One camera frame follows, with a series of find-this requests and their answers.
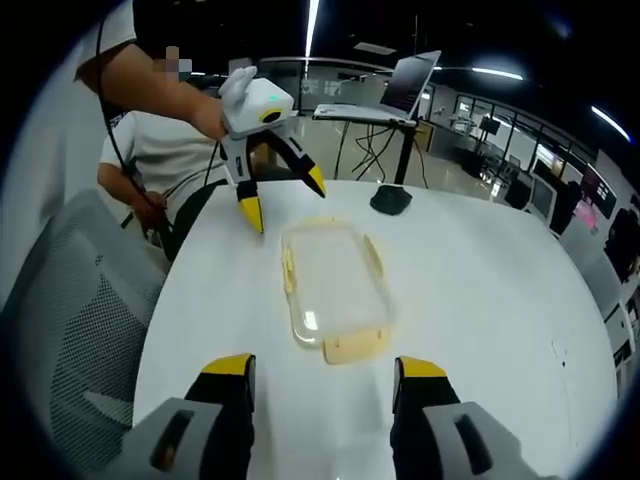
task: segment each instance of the floor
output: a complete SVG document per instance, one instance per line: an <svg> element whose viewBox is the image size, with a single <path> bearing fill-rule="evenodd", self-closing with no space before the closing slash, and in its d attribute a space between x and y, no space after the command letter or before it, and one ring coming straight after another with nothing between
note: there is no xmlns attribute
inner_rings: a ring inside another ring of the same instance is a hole
<svg viewBox="0 0 640 480"><path fill-rule="evenodd" d="M343 128L344 122L314 121L310 117L299 119L297 131L303 146L309 156L320 166L327 179L333 178ZM384 130L382 127L375 127L376 133L382 130ZM366 137L366 134L366 125L351 124L349 126L340 157L338 179L356 180L363 172L364 168L353 171L365 156L365 151L356 144L355 139ZM389 133L382 133L373 138L372 146L375 152L382 150L388 136ZM387 149L379 157L382 170L374 164L364 172L360 181L392 183L400 156L402 139L402 135L399 132L396 133ZM465 173L459 165L449 160L433 157L426 153L423 155L424 177L429 188L503 203L505 189L502 189L499 183L473 178ZM404 184L424 188L421 159L415 147L411 151Z"/></svg>

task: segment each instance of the plastic food container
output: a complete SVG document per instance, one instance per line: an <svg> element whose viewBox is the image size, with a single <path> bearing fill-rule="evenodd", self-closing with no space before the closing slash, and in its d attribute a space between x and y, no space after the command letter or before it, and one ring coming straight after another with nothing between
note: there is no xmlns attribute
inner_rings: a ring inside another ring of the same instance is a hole
<svg viewBox="0 0 640 480"><path fill-rule="evenodd" d="M285 291L296 340L328 363L384 350L394 313L371 239L345 222L313 221L282 237Z"/></svg>

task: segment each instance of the desk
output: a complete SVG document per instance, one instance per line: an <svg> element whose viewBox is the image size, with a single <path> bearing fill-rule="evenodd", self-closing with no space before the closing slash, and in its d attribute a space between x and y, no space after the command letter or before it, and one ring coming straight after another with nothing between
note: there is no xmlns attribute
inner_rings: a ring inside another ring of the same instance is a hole
<svg viewBox="0 0 640 480"><path fill-rule="evenodd" d="M399 123L395 120L382 120L372 118L354 118L353 116L342 116L335 111L324 112L321 107L324 105L318 105L313 113L314 120L339 120L345 122L344 129L342 131L342 138L340 139L340 147L338 149L338 157L336 158L336 166L333 171L333 179L338 179L338 170L340 168L340 156L342 154L342 146L344 145L344 139L349 131L349 125L351 123L357 123L362 125L379 125L382 127L389 127L399 130L404 135L402 140L402 147L400 148L400 158L398 160L398 167L396 168L396 176L393 183L402 185L404 183L404 177L407 174L407 167L409 166L409 159L411 158L411 149L413 148L413 139L416 134L417 123L413 120L407 120Z"/></svg>
<svg viewBox="0 0 640 480"><path fill-rule="evenodd" d="M393 359L410 355L444 368L462 401L520 438L540 474L570 472L608 422L616 383L600 313L560 244L537 219L501 205L407 187L412 203L389 217L369 206L377 185L326 185L323 200L301 182L261 184L263 236L233 190L215 191L160 295L134 422L183 397L213 359L252 352L250 478L395 478ZM376 244L398 307L383 355L329 366L293 338L281 233L318 216L349 220Z"/></svg>

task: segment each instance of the white t-shirt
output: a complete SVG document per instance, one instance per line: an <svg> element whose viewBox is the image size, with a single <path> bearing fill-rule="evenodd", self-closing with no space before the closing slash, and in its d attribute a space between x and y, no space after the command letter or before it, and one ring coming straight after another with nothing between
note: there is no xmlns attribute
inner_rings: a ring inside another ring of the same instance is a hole
<svg viewBox="0 0 640 480"><path fill-rule="evenodd" d="M53 72L31 107L0 186L0 309L25 258L52 215L64 204L66 141L78 67L95 57L96 25ZM135 39L131 2L105 21L101 51ZM101 115L99 109L95 115Z"/></svg>
<svg viewBox="0 0 640 480"><path fill-rule="evenodd" d="M187 198L204 186L215 141L181 120L135 111L120 120L113 135L124 162L135 159L145 190L167 197L167 217L173 221ZM100 162L120 168L108 137ZM223 164L218 147L207 183L226 178Z"/></svg>

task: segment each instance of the laptop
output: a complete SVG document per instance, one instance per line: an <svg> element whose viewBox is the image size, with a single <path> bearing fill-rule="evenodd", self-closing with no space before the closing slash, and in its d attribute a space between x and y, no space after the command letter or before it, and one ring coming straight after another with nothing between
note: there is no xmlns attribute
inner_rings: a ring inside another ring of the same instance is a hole
<svg viewBox="0 0 640 480"><path fill-rule="evenodd" d="M399 60L380 103L375 107L321 104L316 107L313 118L415 125L413 114L418 108L420 96L427 87L440 53L440 50L436 50Z"/></svg>

